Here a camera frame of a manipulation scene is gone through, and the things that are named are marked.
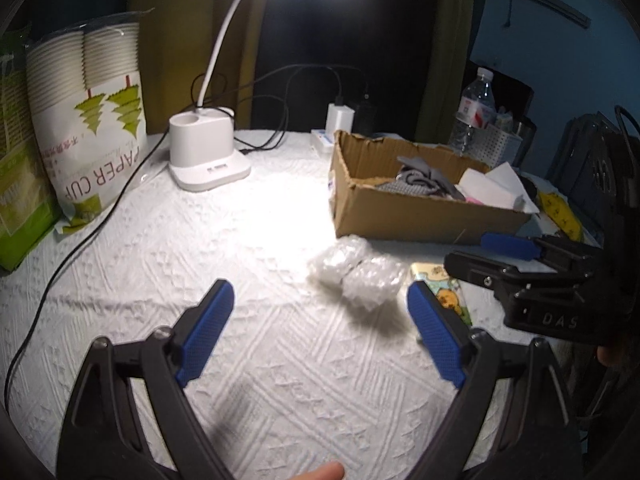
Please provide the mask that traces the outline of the person's hand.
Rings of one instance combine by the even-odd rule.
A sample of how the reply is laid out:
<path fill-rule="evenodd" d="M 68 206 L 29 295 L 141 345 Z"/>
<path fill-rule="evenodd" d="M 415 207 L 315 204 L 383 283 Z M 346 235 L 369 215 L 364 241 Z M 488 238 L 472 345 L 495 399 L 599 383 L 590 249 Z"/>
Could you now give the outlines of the person's hand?
<path fill-rule="evenodd" d="M 306 471 L 291 480 L 343 480 L 345 468 L 339 462 L 326 463 L 314 470 Z"/>

